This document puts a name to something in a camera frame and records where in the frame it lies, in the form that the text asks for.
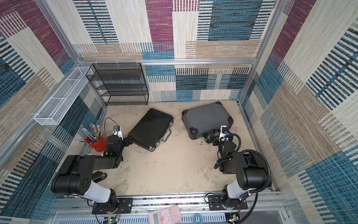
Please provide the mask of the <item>grey poker set case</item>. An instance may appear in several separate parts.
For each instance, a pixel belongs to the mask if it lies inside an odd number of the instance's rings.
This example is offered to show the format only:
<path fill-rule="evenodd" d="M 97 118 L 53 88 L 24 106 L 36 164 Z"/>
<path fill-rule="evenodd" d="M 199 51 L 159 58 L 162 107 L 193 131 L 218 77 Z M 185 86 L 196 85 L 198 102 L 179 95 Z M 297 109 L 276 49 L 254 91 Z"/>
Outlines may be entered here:
<path fill-rule="evenodd" d="M 234 120 L 220 101 L 182 111 L 182 121 L 192 140 L 220 130 L 221 126 L 231 128 Z"/>

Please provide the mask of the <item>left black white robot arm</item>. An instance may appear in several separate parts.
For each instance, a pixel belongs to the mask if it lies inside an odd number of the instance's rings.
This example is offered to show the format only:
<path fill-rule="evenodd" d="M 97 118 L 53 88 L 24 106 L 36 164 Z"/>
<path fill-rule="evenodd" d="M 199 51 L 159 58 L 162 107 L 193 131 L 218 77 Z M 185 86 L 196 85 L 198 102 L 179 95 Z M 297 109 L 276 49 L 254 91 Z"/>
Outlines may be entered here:
<path fill-rule="evenodd" d="M 107 138 L 107 150 L 99 155 L 69 155 L 51 183 L 51 191 L 59 195 L 73 195 L 94 202 L 96 212 L 112 214 L 123 210 L 115 190 L 98 184 L 104 169 L 116 169 L 124 161 L 123 150 L 133 143 L 130 136 Z"/>

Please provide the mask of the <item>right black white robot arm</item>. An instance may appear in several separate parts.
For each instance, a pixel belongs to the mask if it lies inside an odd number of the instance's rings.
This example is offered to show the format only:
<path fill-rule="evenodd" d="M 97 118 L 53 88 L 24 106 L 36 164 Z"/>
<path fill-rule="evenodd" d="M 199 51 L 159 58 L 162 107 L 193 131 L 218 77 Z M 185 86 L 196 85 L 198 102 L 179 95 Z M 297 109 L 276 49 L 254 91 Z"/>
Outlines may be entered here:
<path fill-rule="evenodd" d="M 233 174 L 236 179 L 225 185 L 219 195 L 208 193 L 204 201 L 209 204 L 211 211 L 247 209 L 246 199 L 252 194 L 257 197 L 259 192 L 272 184 L 268 161 L 255 150 L 241 151 L 241 138 L 229 131 L 207 135 L 205 141 L 218 147 L 214 169 L 223 174 Z"/>

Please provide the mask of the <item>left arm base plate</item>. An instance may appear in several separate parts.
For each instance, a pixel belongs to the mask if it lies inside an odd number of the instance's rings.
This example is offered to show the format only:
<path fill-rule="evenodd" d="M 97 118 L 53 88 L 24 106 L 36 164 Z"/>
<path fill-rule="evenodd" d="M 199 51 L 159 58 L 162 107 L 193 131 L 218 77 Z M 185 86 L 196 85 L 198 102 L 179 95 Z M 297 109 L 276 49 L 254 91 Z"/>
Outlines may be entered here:
<path fill-rule="evenodd" d="M 92 215 L 129 214 L 132 209 L 133 198 L 117 198 L 114 203 L 98 203 L 92 209 Z"/>

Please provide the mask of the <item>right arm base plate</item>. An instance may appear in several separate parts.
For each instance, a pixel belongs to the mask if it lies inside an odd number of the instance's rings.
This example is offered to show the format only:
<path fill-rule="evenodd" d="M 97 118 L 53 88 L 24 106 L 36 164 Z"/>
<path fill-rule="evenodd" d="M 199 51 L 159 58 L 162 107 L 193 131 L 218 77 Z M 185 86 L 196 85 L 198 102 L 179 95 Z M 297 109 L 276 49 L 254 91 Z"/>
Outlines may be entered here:
<path fill-rule="evenodd" d="M 206 196 L 206 200 L 210 211 L 248 209 L 248 205 L 244 200 L 231 199 L 222 195 L 210 194 Z"/>

